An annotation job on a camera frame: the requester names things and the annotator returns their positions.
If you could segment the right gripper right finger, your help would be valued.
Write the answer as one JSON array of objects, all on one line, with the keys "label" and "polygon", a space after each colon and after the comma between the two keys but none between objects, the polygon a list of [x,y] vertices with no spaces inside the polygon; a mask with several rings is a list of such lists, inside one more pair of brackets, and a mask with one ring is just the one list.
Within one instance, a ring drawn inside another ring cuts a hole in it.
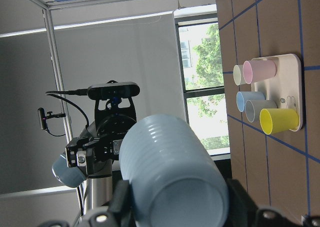
[{"label": "right gripper right finger", "polygon": [[305,215],[301,224],[294,223],[270,207],[258,208],[236,179],[226,180],[229,191],[228,227],[318,227],[319,216]]}]

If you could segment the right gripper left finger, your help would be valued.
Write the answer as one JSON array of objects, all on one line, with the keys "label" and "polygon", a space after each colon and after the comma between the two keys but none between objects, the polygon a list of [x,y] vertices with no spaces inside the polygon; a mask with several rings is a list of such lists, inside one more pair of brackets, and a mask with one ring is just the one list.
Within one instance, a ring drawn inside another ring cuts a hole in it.
[{"label": "right gripper left finger", "polygon": [[96,207],[85,214],[76,227],[131,227],[133,211],[128,180],[120,180],[108,206]]}]

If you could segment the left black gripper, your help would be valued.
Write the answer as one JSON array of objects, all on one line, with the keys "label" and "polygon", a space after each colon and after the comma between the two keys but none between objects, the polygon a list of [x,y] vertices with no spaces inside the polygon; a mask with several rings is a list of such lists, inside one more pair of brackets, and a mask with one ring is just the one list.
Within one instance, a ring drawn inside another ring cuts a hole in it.
[{"label": "left black gripper", "polygon": [[118,160],[114,153],[114,141],[122,140],[128,130],[137,122],[133,99],[128,97],[128,107],[119,107],[122,98],[108,99],[105,109],[99,109],[95,101],[94,122],[84,130],[84,136],[73,138],[65,147],[66,162],[69,168],[78,168],[84,175],[93,173],[93,161]]}]

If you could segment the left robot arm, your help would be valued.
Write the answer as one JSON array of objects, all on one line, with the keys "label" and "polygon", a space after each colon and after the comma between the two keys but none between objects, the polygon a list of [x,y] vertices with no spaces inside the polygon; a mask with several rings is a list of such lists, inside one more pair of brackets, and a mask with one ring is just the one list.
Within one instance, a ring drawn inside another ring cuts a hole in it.
[{"label": "left robot arm", "polygon": [[100,109],[95,102],[94,121],[74,137],[52,165],[54,176],[78,189],[80,211],[106,206],[113,196],[113,163],[119,160],[122,141],[137,122],[133,99],[112,97]]}]

